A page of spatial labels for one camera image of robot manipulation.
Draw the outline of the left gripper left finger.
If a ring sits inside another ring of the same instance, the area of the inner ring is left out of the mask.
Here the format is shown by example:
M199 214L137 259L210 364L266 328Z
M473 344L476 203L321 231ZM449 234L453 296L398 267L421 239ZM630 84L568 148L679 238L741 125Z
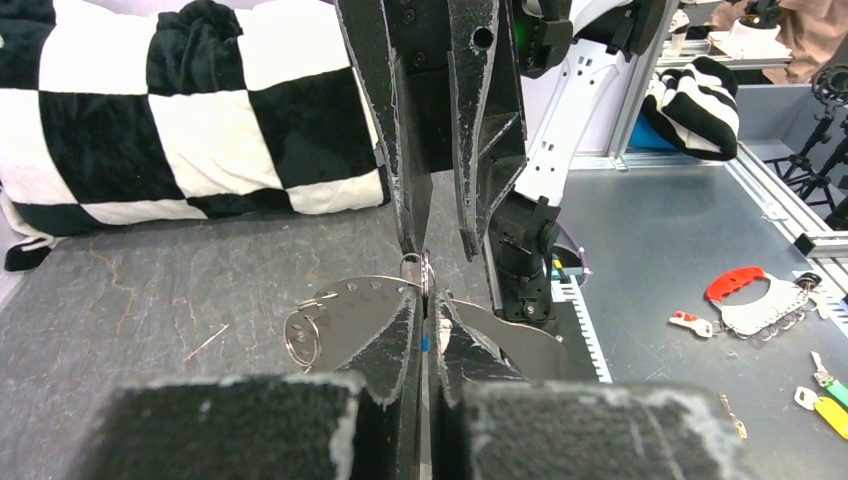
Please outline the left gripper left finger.
M161 379L116 390L72 479L416 479L422 301L335 370Z

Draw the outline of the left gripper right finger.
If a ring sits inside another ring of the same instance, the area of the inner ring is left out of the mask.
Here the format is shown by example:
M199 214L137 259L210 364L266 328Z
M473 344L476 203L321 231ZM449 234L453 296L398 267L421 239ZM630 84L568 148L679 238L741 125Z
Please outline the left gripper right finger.
M701 388L532 380L448 294L428 301L437 479L751 479L744 445Z

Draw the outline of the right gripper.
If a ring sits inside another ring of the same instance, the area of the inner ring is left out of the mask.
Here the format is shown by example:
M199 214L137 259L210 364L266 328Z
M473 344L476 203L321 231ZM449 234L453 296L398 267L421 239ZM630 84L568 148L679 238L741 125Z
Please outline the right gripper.
M338 1L336 10L389 171L400 249L423 251L430 173L450 170L453 155L473 259L525 162L512 4Z

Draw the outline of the grey metal key holder plate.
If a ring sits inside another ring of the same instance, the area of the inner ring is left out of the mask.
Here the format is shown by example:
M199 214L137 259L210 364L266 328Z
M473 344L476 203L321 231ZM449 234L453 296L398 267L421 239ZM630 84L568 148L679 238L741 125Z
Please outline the grey metal key holder plate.
M407 290L418 287L390 276L360 276L322 287L301 301L283 323L282 340L304 371L341 366L392 320ZM577 366L564 342L538 328L497 318L483 307L453 302L460 319L487 345L533 380L566 380Z

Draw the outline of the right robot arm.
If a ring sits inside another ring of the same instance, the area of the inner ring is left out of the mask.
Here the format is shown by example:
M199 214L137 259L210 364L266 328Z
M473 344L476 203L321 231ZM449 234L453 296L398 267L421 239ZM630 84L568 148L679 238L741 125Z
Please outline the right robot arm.
M387 163L399 246L422 255L431 176L451 171L468 258L495 313L556 316L556 224L604 97L652 56L664 1L340 1L341 32Z

